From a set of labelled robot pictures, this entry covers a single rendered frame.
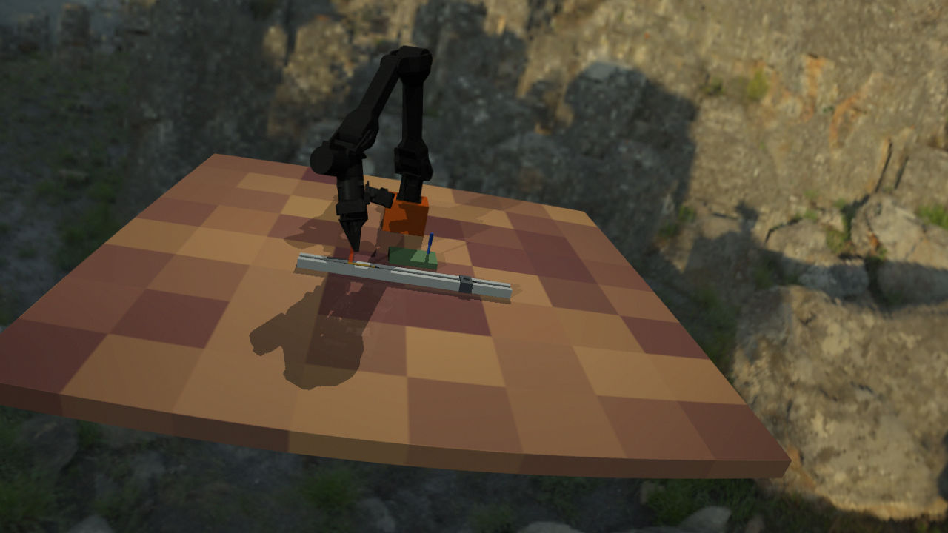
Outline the grey aluminum slotted rail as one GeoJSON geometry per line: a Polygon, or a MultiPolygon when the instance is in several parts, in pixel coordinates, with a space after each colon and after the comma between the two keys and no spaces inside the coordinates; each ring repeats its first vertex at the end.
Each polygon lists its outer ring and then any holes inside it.
{"type": "Polygon", "coordinates": [[[369,264],[369,267],[358,266],[358,264],[347,264],[347,262],[348,259],[315,255],[304,252],[299,253],[297,269],[326,271],[360,278],[370,278],[401,284],[412,284],[412,286],[441,288],[463,293],[489,295],[504,299],[510,299],[513,292],[512,288],[510,288],[510,284],[471,278],[471,276],[446,275],[431,271],[401,269],[401,267],[387,266],[386,264],[372,264],[368,262],[352,261],[352,263],[369,264]],[[375,266],[375,269],[372,268],[373,266],[375,266]]]}

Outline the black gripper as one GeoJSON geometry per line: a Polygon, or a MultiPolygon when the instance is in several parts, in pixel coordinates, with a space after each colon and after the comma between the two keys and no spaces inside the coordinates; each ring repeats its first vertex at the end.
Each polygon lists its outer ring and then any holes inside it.
{"type": "Polygon", "coordinates": [[[359,252],[361,228],[368,221],[368,206],[364,201],[364,178],[338,178],[336,189],[336,215],[341,216],[338,221],[341,222],[353,252],[359,252]]]}

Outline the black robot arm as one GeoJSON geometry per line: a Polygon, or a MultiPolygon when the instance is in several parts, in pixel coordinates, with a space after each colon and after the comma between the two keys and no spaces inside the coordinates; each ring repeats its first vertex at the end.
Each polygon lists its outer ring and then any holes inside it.
{"type": "MultiPolygon", "coordinates": [[[[398,79],[402,81],[402,141],[394,147],[394,173],[401,175],[396,200],[422,203],[424,180],[431,180],[433,167],[429,148],[422,139],[423,83],[430,74],[431,52],[423,48],[402,45],[381,58],[379,70],[370,82],[358,109],[347,114],[341,126],[329,141],[310,156],[310,166],[319,175],[338,178],[364,178],[363,154],[375,144],[379,131],[379,117],[398,79]]],[[[392,209],[394,193],[381,187],[364,186],[364,201],[392,209]]]]}

